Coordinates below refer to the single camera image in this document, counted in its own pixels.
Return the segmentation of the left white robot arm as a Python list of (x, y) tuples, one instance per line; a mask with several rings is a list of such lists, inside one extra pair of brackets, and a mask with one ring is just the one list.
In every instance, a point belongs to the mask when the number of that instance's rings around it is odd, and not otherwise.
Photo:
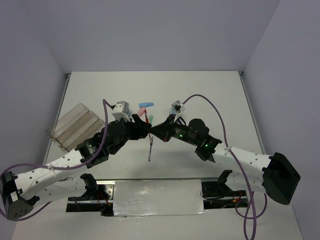
[(88, 200), (97, 196), (95, 178), (86, 173), (115, 155), (129, 140), (147, 137), (152, 125), (137, 114), (132, 119), (115, 120), (101, 131), (78, 144), (64, 156), (46, 165), (15, 174), (8, 167), (0, 176), (0, 195), (4, 210), (0, 213), (9, 221), (31, 218), (31, 212), (39, 205), (81, 194)]

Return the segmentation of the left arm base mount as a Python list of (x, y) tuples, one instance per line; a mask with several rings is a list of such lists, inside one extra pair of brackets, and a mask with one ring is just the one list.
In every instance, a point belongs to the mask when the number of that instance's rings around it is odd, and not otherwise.
[(115, 183), (96, 180), (88, 173), (81, 175), (80, 179), (85, 183), (85, 192), (68, 198), (66, 212), (96, 212), (103, 217), (113, 217)]

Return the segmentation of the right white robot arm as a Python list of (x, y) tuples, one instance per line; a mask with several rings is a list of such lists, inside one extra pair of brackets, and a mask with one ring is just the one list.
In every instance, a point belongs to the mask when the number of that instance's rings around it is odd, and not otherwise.
[(191, 144), (201, 160), (216, 163), (221, 171), (217, 184), (221, 195), (228, 196), (233, 191), (250, 187), (253, 192), (264, 193), (279, 204), (291, 203), (301, 176), (285, 155), (279, 152), (258, 154), (227, 146), (211, 136), (209, 131), (199, 118), (182, 125), (174, 122), (173, 116), (149, 130), (163, 142), (176, 138)]

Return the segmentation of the blue pen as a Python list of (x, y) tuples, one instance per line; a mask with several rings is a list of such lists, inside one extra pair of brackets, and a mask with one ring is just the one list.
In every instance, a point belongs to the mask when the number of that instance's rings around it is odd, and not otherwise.
[(148, 152), (148, 161), (149, 161), (149, 162), (151, 161), (152, 147), (153, 147), (153, 144), (151, 143), (150, 146), (149, 146), (149, 152)]

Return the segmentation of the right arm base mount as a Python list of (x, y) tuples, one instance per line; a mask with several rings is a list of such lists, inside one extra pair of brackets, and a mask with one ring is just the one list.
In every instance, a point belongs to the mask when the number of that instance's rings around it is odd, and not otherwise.
[(248, 206), (247, 195), (244, 190), (234, 191), (227, 185), (227, 177), (231, 170), (224, 170), (216, 180), (201, 181), (200, 196), (203, 198), (203, 208), (212, 209), (234, 209), (246, 208)]

